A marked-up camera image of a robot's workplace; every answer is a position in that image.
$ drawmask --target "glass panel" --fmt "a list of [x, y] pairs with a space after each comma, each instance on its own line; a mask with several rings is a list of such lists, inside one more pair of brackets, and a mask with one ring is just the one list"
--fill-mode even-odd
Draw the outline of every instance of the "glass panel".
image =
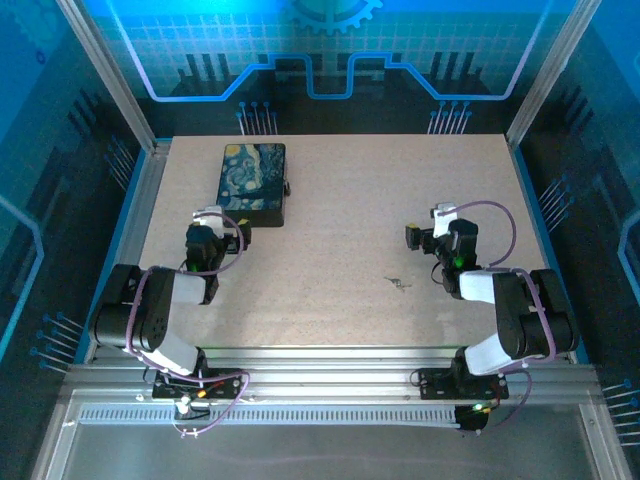
[[55, 2], [0, 13], [0, 196], [44, 250], [0, 206], [0, 476], [28, 478], [139, 147]]
[[574, 1], [86, 3], [162, 137], [504, 132]]
[[[640, 388], [639, 22], [636, 2], [602, 3], [521, 145], [589, 358], [605, 387], [629, 378], [634, 390]], [[640, 450], [626, 451], [638, 474]]]

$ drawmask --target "metal rail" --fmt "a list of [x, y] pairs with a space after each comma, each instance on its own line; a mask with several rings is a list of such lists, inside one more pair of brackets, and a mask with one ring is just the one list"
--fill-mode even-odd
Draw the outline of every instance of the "metal rail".
[[[251, 372], [246, 400], [278, 405], [471, 405], [462, 401], [420, 400], [409, 382], [418, 368], [446, 368], [456, 349], [446, 348], [284, 348], [207, 350], [209, 366]], [[150, 396], [142, 376], [144, 366], [121, 355], [102, 357], [91, 365], [69, 370], [63, 395], [94, 396], [96, 392], [128, 392]], [[595, 370], [567, 359], [531, 366], [534, 388], [528, 404], [577, 405], [603, 403]], [[511, 396], [505, 405], [520, 402], [527, 388], [524, 375], [509, 375]]]

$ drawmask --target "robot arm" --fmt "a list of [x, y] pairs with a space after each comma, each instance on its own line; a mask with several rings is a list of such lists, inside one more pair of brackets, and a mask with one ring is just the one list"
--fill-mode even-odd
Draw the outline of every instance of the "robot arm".
[[482, 269], [475, 252], [478, 226], [457, 215], [441, 215], [455, 208], [442, 203], [431, 211], [434, 228], [406, 227], [407, 246], [422, 248], [435, 255], [442, 265], [442, 285], [459, 300], [482, 301], [495, 305], [496, 330], [486, 340], [464, 350], [466, 369], [473, 376], [498, 373], [517, 362], [536, 356], [548, 356], [550, 346], [540, 315], [534, 308], [537, 295], [551, 329], [556, 353], [578, 346], [578, 329], [560, 281], [553, 270], [534, 270], [530, 277], [536, 292], [525, 279], [509, 269]]
[[[202, 374], [206, 358], [202, 350], [173, 334], [169, 327], [172, 306], [178, 303], [207, 305], [218, 289], [216, 271], [227, 253], [238, 254], [251, 242], [251, 226], [239, 222], [228, 229], [220, 207], [194, 213], [187, 230], [186, 270], [154, 268], [148, 276], [136, 311], [133, 348], [156, 365], [179, 375]], [[145, 272], [135, 265], [116, 265], [91, 317], [89, 333], [98, 345], [125, 348], [126, 331], [134, 296]]]

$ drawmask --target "aluminum frame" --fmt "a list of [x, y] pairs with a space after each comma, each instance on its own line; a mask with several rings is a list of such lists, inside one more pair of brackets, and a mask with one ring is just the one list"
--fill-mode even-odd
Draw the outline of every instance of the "aluminum frame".
[[[208, 349], [206, 353], [212, 367], [251, 370], [252, 383], [243, 408], [278, 405], [285, 410], [299, 410], [301, 406], [342, 405], [356, 409], [385, 407], [393, 411], [406, 406], [475, 403], [471, 400], [423, 401], [418, 387], [409, 382], [416, 368], [448, 366], [455, 351], [455, 348], [345, 347]], [[171, 405], [171, 401], [151, 398], [151, 386], [143, 381], [144, 370], [144, 365], [136, 359], [119, 350], [104, 348], [96, 352], [93, 364], [73, 366], [61, 388], [32, 478], [62, 478], [83, 407]], [[531, 366], [530, 372], [535, 388], [529, 405], [591, 405], [591, 418], [598, 422], [598, 428], [595, 423], [593, 427], [601, 431], [601, 423], [608, 414], [592, 366], [573, 365], [569, 359], [561, 358], [552, 364]], [[520, 402], [526, 380], [524, 376], [519, 377], [514, 375], [508, 379], [511, 397], [503, 401], [503, 405]], [[626, 465], [624, 456], [608, 458], [617, 458], [620, 462], [607, 463], [607, 457], [600, 456], [600, 462], [596, 463], [602, 469], [601, 478], [631, 478], [608, 473], [616, 466]]]
[[579, 0], [573, 7], [507, 130], [507, 142], [511, 148], [515, 149], [529, 130], [558, 77], [567, 67], [601, 2], [602, 0]]
[[56, 1], [140, 146], [152, 153], [156, 147], [155, 135], [93, 18], [81, 1]]

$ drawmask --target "black mounting bracket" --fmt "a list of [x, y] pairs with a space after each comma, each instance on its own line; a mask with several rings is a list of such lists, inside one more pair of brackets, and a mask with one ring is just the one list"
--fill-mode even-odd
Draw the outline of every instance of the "black mounting bracket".
[[[203, 378], [219, 377], [221, 375], [237, 372], [238, 370], [240, 369], [209, 368], [207, 366], [206, 356], [202, 350], [200, 350], [198, 355], [198, 361], [195, 368], [196, 372], [201, 372], [201, 376]], [[242, 385], [242, 375], [238, 375], [237, 377], [233, 377], [228, 380], [221, 380], [219, 382], [202, 382], [202, 384], [200, 384], [179, 380], [158, 371], [156, 372], [156, 378], [153, 383], [153, 393], [151, 396], [157, 400], [178, 400], [186, 395], [191, 399], [191, 401], [196, 402], [198, 400], [207, 401], [221, 398], [233, 400], [238, 396]]]

